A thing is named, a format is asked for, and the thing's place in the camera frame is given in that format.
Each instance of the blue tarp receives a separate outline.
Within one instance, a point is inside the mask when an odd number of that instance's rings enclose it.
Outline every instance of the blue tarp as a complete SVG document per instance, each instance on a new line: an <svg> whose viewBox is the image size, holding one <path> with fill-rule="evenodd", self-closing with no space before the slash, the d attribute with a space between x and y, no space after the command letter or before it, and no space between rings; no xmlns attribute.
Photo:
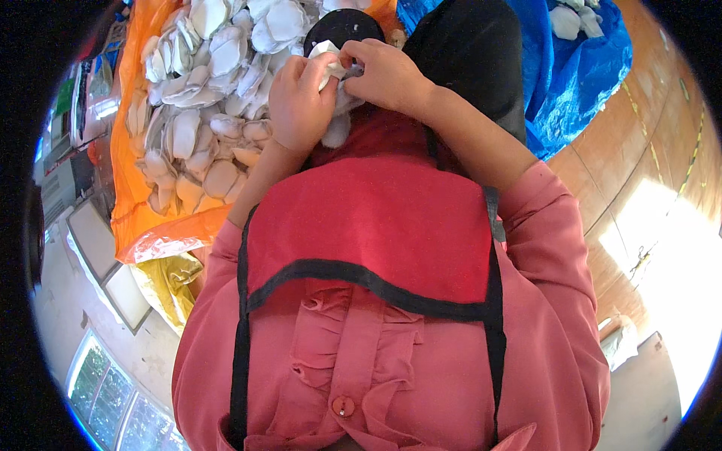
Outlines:
<svg viewBox="0 0 722 451"><path fill-rule="evenodd" d="M521 23L526 145L549 158L571 143L619 88L632 67L632 42L611 0L596 11L604 37L559 39L547 0L506 0ZM399 0L396 12L411 34L441 0Z"/></svg>

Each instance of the person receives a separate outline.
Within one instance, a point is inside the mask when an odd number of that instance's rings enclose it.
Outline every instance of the person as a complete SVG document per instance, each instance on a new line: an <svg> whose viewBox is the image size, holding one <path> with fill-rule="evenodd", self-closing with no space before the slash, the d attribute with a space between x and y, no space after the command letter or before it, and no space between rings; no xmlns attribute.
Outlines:
<svg viewBox="0 0 722 451"><path fill-rule="evenodd" d="M367 104L322 149L336 58L274 80L178 347L178 430L193 450L593 449L609 367L578 202L524 146L516 16L444 0L403 51L347 41Z"/></svg>

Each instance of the window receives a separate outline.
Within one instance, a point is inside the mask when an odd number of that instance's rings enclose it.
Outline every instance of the window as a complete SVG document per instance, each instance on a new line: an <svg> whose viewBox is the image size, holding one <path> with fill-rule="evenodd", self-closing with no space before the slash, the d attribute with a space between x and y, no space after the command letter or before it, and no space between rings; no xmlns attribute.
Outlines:
<svg viewBox="0 0 722 451"><path fill-rule="evenodd" d="M139 390L91 331L71 366L68 398L104 450L189 450L171 415Z"/></svg>

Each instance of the white wall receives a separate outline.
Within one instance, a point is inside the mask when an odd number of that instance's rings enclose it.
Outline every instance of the white wall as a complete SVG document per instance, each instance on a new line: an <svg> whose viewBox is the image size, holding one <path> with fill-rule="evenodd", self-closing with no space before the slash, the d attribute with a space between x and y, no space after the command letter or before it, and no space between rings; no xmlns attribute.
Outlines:
<svg viewBox="0 0 722 451"><path fill-rule="evenodd" d="M595 451L659 451L682 419L679 390L659 333L612 373L612 395Z"/></svg>
<svg viewBox="0 0 722 451"><path fill-rule="evenodd" d="M129 375L172 408L170 378L178 336L155 311L135 336L125 325L117 324L67 245L67 214L61 215L50 228L51 238L45 244L43 260L43 285L33 301L51 374L66 387L75 352L91 328Z"/></svg>

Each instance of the black pants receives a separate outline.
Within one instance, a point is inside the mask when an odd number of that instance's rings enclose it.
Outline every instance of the black pants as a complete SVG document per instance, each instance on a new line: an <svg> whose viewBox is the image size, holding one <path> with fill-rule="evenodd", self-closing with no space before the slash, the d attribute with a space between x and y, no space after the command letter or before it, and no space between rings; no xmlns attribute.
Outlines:
<svg viewBox="0 0 722 451"><path fill-rule="evenodd" d="M521 28L503 0L444 0L404 46L419 70L526 145Z"/></svg>

